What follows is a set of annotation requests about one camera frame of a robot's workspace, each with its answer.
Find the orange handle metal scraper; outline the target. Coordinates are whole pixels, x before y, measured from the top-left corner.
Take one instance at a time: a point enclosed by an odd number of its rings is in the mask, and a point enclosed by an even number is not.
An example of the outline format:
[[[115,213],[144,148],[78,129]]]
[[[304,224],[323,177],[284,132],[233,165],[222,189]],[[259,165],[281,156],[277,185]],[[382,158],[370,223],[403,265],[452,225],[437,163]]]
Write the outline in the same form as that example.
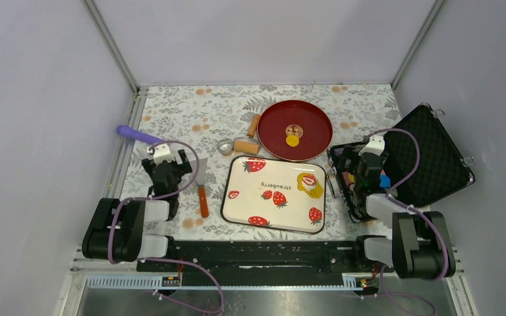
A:
[[[196,175],[194,181],[198,188],[200,214],[203,218],[208,218],[210,214],[205,189],[207,164],[208,159],[201,158],[192,165],[192,171]]]

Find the yellow dough scrap strip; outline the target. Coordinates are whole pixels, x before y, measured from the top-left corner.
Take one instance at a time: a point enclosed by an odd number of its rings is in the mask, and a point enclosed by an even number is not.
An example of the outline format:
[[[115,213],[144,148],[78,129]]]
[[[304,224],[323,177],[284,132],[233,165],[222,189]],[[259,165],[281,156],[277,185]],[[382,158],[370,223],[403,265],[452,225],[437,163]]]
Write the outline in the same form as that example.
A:
[[[325,190],[316,176],[306,172],[298,175],[297,189],[314,199],[319,199],[325,194]]]

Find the purple handle tool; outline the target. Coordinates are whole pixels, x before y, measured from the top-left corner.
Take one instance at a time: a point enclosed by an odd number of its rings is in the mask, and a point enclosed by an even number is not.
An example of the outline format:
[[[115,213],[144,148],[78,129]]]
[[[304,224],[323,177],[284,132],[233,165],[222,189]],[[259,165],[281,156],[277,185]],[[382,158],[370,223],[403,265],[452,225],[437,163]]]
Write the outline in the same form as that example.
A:
[[[165,140],[158,137],[140,132],[127,125],[118,125],[116,127],[116,133],[121,137],[128,138],[131,140],[139,141],[147,145],[163,144]]]

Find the metal ring cutter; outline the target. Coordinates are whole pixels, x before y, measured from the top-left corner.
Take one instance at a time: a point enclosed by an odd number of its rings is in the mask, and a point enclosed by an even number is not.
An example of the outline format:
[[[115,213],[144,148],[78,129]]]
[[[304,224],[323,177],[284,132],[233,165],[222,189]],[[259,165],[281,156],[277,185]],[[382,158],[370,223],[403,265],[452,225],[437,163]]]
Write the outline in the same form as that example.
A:
[[[234,141],[229,138],[219,140],[217,143],[217,150],[224,156],[231,155],[234,152]]]

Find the yellow dough lump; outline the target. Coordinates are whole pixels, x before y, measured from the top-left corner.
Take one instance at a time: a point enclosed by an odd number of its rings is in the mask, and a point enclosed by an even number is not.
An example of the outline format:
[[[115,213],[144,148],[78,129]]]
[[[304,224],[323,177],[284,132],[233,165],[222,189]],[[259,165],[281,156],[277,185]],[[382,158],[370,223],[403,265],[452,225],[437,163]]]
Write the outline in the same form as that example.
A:
[[[296,147],[299,145],[299,142],[300,142],[300,138],[296,135],[288,135],[286,138],[285,138],[285,143],[289,146],[289,147]]]

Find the red round plate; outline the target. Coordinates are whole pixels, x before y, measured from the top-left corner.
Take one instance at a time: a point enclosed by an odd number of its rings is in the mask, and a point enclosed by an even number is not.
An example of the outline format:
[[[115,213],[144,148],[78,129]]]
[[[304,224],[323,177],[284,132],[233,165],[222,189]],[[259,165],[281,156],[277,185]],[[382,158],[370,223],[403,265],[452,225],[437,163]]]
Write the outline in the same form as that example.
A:
[[[289,147],[288,135],[300,138],[299,145]],[[330,145],[333,127],[319,107],[300,100],[286,100],[269,106],[260,116],[258,139],[266,151],[287,161],[307,161],[321,155]]]

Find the wooden dough roller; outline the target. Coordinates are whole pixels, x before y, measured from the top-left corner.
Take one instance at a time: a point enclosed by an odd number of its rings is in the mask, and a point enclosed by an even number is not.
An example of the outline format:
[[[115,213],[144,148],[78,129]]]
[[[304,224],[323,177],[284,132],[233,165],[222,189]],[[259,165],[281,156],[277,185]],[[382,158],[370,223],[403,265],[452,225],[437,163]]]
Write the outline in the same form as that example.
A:
[[[237,136],[233,142],[233,149],[239,153],[245,153],[249,155],[257,155],[260,152],[261,144],[255,138],[258,121],[260,119],[259,114],[255,114],[248,127],[248,130],[244,135]]]

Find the strawberry print tray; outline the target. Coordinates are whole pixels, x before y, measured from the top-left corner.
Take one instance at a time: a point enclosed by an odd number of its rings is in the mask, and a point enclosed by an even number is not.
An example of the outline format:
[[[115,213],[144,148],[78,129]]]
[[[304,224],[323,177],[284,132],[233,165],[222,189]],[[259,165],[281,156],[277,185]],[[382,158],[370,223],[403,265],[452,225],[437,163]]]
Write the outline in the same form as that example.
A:
[[[300,173],[314,174],[326,191],[326,173],[318,165],[238,156],[231,161],[221,216],[230,223],[319,233],[325,224],[325,194],[310,198],[297,189]]]

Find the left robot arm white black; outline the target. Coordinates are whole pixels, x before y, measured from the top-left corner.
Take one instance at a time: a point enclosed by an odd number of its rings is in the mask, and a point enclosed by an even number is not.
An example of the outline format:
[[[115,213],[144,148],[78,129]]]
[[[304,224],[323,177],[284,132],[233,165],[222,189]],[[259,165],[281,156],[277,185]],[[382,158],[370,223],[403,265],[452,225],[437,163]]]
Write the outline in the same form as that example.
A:
[[[147,221],[170,221],[177,214],[179,184],[194,166],[185,150],[178,150],[178,154],[181,163],[142,160],[142,166],[152,180],[146,199],[131,200],[124,205],[116,198],[100,199],[82,241],[85,258],[119,263],[153,256],[153,262],[161,270],[168,271],[176,266],[177,251],[167,246],[164,237],[148,242],[144,237],[144,224]]]

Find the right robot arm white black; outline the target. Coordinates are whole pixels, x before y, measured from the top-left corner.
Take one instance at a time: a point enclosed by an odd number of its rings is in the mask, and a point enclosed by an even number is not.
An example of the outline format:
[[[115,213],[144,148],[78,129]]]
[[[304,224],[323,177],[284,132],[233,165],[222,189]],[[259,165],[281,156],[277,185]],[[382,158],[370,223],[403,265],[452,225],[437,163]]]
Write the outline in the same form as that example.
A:
[[[392,237],[361,235],[354,243],[351,261],[360,271],[375,264],[391,266],[401,278],[441,279],[451,277],[456,262],[444,216],[437,211],[423,212],[398,201],[381,187],[388,155],[360,154],[361,143],[330,149],[338,184],[349,216],[355,223],[379,219],[391,227]]]

